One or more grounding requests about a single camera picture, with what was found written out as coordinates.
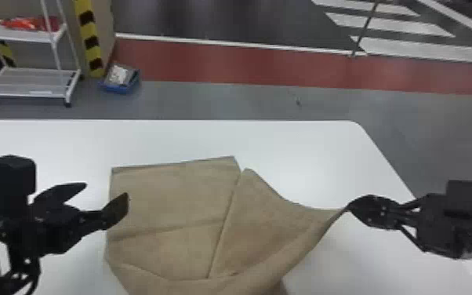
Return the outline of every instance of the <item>cloth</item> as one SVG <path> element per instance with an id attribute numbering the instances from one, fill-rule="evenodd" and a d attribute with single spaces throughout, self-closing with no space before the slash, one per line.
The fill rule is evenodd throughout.
<path id="1" fill-rule="evenodd" d="M 233 157 L 113 168 L 123 192 L 105 258 L 130 295 L 287 294 L 281 278 L 342 213 L 283 199 Z"/>

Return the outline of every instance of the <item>white floor marking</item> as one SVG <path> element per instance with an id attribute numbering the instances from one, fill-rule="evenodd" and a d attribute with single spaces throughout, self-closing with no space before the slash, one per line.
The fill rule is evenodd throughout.
<path id="1" fill-rule="evenodd" d="M 335 24 L 342 27 L 364 27 L 367 17 L 351 16 L 341 13 L 326 13 Z M 449 32 L 443 30 L 436 24 L 420 23 L 416 21 L 388 20 L 377 17 L 372 18 L 369 29 L 381 31 L 397 31 L 403 33 L 437 35 L 445 37 L 455 37 Z"/>
<path id="2" fill-rule="evenodd" d="M 364 11 L 371 11 L 373 7 L 373 3 L 353 0 L 313 0 L 313 3 L 322 6 L 348 8 Z M 413 10 L 402 5 L 391 5 L 382 3 L 379 4 L 379 6 L 377 7 L 377 12 L 402 14 L 406 16 L 419 16 L 419 14 L 415 13 Z"/>
<path id="3" fill-rule="evenodd" d="M 436 2 L 434 0 L 417 0 L 417 1 L 423 3 L 424 5 L 432 8 L 433 10 L 436 10 L 439 13 L 442 13 L 442 14 L 452 18 L 453 20 L 456 20 L 459 23 L 461 23 L 461 24 L 469 27 L 470 29 L 472 29 L 472 19 L 469 18 L 468 16 L 464 16 L 463 14 L 458 13 L 455 10 L 450 9 L 450 8 L 448 8 L 448 7 L 442 5 L 441 3 Z"/>
<path id="4" fill-rule="evenodd" d="M 245 48 L 257 48 L 257 49 L 276 49 L 276 50 L 300 51 L 300 52 L 307 52 L 307 53 L 335 53 L 335 54 L 341 54 L 341 55 L 351 54 L 351 50 L 345 50 L 345 49 L 278 46 L 278 45 L 268 45 L 268 44 L 259 44 L 259 43 L 227 42 L 227 41 L 192 39 L 192 38 L 174 38 L 174 37 L 162 37 L 162 36 L 137 35 L 137 34 L 129 34 L 129 33 L 116 33 L 115 37 L 122 38 L 122 39 L 132 39 L 132 40 L 190 43 L 190 44 L 245 47 Z M 359 51 L 358 55 L 366 56 L 367 54 L 362 51 Z"/>
<path id="5" fill-rule="evenodd" d="M 357 36 L 351 36 L 351 38 L 355 41 L 358 39 Z M 472 62 L 472 47 L 467 46 L 364 37 L 361 41 L 361 48 L 368 54 Z"/>

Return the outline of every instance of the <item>gray wall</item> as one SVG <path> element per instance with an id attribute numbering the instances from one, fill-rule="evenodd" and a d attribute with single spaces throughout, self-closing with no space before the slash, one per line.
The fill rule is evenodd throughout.
<path id="1" fill-rule="evenodd" d="M 50 15 L 58 16 L 56 1 L 45 1 Z M 75 48 L 83 72 L 88 73 L 85 61 L 82 39 L 75 15 L 73 0 L 60 0 L 67 18 L 69 32 L 74 40 Z M 111 15 L 111 0 L 94 0 L 93 10 L 99 31 L 99 40 L 103 51 L 103 62 L 106 64 L 114 44 L 113 16 Z M 0 0 L 0 18 L 15 16 L 39 16 L 42 8 L 39 0 Z M 55 60 L 50 44 L 9 42 L 18 67 L 51 67 L 55 68 Z M 75 69 L 75 63 L 67 36 L 63 36 L 58 44 L 58 52 L 62 68 Z"/>

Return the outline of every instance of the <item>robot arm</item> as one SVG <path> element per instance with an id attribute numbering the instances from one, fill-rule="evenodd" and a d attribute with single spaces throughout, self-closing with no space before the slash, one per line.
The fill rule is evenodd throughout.
<path id="1" fill-rule="evenodd" d="M 28 158 L 0 158 L 0 242 L 7 245 L 10 270 L 0 274 L 0 295 L 30 285 L 32 294 L 40 276 L 40 258 L 62 254 L 94 231 L 117 224 L 127 213 L 129 199 L 122 194 L 102 210 L 81 211 L 64 204 L 86 184 L 54 186 L 28 204 L 35 191 L 35 163 Z"/>
<path id="2" fill-rule="evenodd" d="M 347 208 L 369 227 L 402 231 L 422 251 L 472 258 L 472 181 L 450 180 L 445 194 L 428 194 L 402 205 L 366 195 Z M 407 228 L 415 228 L 416 234 Z"/>

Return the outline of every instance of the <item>red floor stripe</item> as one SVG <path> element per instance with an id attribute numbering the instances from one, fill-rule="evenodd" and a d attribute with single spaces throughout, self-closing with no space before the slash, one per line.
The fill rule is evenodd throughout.
<path id="1" fill-rule="evenodd" d="M 472 94 L 472 64 L 118 39 L 143 80 Z"/>

